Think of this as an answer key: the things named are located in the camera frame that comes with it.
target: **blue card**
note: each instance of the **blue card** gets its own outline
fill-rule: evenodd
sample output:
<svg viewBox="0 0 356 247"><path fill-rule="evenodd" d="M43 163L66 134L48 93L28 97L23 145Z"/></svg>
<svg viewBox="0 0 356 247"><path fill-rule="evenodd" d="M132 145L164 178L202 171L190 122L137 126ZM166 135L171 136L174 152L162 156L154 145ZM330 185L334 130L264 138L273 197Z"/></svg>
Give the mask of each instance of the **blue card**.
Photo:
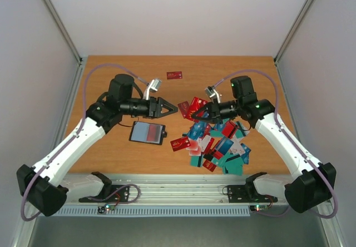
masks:
<svg viewBox="0 0 356 247"><path fill-rule="evenodd" d="M249 164L250 155L242 154L241 159L243 160L244 164Z"/></svg>
<svg viewBox="0 0 356 247"><path fill-rule="evenodd" d="M249 164L249 158L250 158L250 152L251 149L248 148L245 144L241 143L242 148L244 148L245 153L241 155L241 158L244 162L244 164L248 165Z"/></svg>
<svg viewBox="0 0 356 247"><path fill-rule="evenodd" d="M219 153L221 153L222 155L225 155L229 151L229 149L231 148L231 146L233 144L234 144L234 142L231 139L229 139L228 137L223 137L219 141L219 143L217 145L215 145L214 151L216 150Z"/></svg>
<svg viewBox="0 0 356 247"><path fill-rule="evenodd" d="M190 158L190 165L196 167L202 167L203 158L202 156L192 156Z"/></svg>
<svg viewBox="0 0 356 247"><path fill-rule="evenodd" d="M198 123L194 123L193 127L189 130L187 137L192 140L197 140L202 133L205 131L205 127L208 123L200 121Z"/></svg>

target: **wooden table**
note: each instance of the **wooden table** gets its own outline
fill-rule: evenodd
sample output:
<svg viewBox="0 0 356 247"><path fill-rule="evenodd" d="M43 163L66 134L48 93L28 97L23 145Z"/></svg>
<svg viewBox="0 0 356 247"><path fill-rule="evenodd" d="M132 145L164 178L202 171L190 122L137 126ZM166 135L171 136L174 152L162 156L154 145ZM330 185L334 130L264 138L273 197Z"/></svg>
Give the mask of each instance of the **wooden table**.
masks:
<svg viewBox="0 0 356 247"><path fill-rule="evenodd" d="M162 97L177 105L180 102L191 102L194 96L205 98L205 87L215 84L226 75L245 68L259 69L268 73L279 85L281 97L279 113L287 126L292 129L290 116L281 90L278 73L272 57L221 57L221 56L89 56L83 74L80 89L75 101L68 131L78 124L82 115L82 85L88 72L102 63L118 63L145 79L151 81L158 77L163 80L155 97ZM167 80L166 72L182 71L183 79ZM105 67L96 71L90 78L87 87L87 105L96 101L98 96L107 91L111 79L122 70ZM267 78L256 73L250 73L255 91L259 99L266 98L275 102L274 89ZM142 90L145 86L137 81ZM222 101L232 100L230 81L225 81L218 87ZM122 124L132 125L129 116L124 116ZM128 137L131 128L116 126L103 139L94 144L72 167L71 173L100 171L102 173L121 174L222 174L220 168L211 173L205 168L190 166L188 151L173 152L170 141L181 137L187 132L192 122L183 119L181 113L164 118L140 121L154 122L166 125L168 137L162 146L131 142ZM288 169L282 159L270 146L266 139L257 131L243 140L252 149L250 164L244 165L244 174L266 171L271 174L287 174Z"/></svg>

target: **white panel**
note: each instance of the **white panel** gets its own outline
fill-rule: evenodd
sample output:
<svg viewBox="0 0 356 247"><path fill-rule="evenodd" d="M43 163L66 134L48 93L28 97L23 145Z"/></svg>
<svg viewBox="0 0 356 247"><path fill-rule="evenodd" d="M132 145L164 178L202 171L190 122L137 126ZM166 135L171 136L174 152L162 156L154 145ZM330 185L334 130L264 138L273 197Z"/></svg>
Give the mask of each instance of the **white panel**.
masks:
<svg viewBox="0 0 356 247"><path fill-rule="evenodd" d="M338 221L354 246L356 0L316 0L280 63L301 141L337 170Z"/></svg>
<svg viewBox="0 0 356 247"><path fill-rule="evenodd" d="M305 0L52 0L82 56L275 56Z"/></svg>
<svg viewBox="0 0 356 247"><path fill-rule="evenodd" d="M0 27L0 246L10 246L16 171L49 152L76 61L42 0L0 0Z"/></svg>

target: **metal enclosure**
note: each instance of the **metal enclosure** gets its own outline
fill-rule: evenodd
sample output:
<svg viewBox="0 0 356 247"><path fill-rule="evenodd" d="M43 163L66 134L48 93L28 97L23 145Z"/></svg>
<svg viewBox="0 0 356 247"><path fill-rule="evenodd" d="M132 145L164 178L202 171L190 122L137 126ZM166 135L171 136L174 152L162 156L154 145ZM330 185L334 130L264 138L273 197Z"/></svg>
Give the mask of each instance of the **metal enclosure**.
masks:
<svg viewBox="0 0 356 247"><path fill-rule="evenodd" d="M279 61L302 143L337 169L338 221L350 246L356 219L356 0L315 0Z"/></svg>

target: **white robotic arm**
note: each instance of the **white robotic arm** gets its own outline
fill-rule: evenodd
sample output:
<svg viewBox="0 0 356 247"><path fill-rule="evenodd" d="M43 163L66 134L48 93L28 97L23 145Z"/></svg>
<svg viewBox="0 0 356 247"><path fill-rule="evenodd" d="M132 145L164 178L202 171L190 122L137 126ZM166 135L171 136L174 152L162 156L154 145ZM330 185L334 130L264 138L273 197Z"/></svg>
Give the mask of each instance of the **white robotic arm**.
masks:
<svg viewBox="0 0 356 247"><path fill-rule="evenodd" d="M235 77L230 82L235 101L220 102L220 95L215 87L207 87L205 91L212 102L195 112L193 118L217 123L240 116L269 141L283 159L293 179L290 182L265 172L250 176L245 185L250 199L253 201L258 195L279 197L287 200L299 213L330 199L336 177L335 168L330 163L322 164L307 151L275 113L274 106L268 100L257 99L248 76ZM209 117L199 117L198 114L203 111L207 111Z"/></svg>
<svg viewBox="0 0 356 247"><path fill-rule="evenodd" d="M156 92L160 84L160 80L154 79L148 84L144 98L141 90L138 90L141 98L131 98L133 87L139 89L134 78L129 75L115 76L108 92L103 93L86 111L84 123L81 120L41 161L32 167L23 165L17 170L23 199L27 199L45 216L50 216L66 201L98 195L106 198L110 192L111 181L99 172L71 181L63 181L63 178L94 143L121 122L123 115L160 118L177 112L178 108L163 98L150 97L150 91Z"/></svg>

